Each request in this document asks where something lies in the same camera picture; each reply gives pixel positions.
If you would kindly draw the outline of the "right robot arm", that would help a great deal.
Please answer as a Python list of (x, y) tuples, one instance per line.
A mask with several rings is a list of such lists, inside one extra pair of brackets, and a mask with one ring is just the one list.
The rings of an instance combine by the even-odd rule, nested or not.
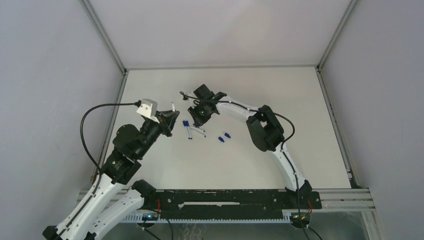
[(313, 190), (289, 153), (287, 143), (296, 128), (287, 117), (275, 113), (266, 104), (251, 106), (234, 100), (224, 92), (214, 93), (205, 84), (192, 92), (181, 92), (181, 95), (183, 100), (189, 101), (187, 111), (197, 127), (206, 124), (214, 114), (231, 117), (247, 126), (253, 145), (273, 156), (279, 167), (290, 208), (306, 210), (309, 214), (313, 209), (322, 207), (319, 193)]

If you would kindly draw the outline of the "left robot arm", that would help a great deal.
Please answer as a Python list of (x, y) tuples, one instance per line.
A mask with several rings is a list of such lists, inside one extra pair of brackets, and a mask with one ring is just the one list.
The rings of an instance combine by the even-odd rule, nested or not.
[(45, 228), (47, 240), (101, 240), (131, 212), (141, 207), (149, 209), (156, 203), (156, 189), (145, 180), (137, 180), (112, 206), (107, 207), (140, 169), (141, 160), (160, 135), (172, 136), (180, 112), (157, 111), (144, 117), (141, 128), (122, 125), (112, 143), (113, 151), (100, 169), (99, 178), (75, 209), (58, 225)]

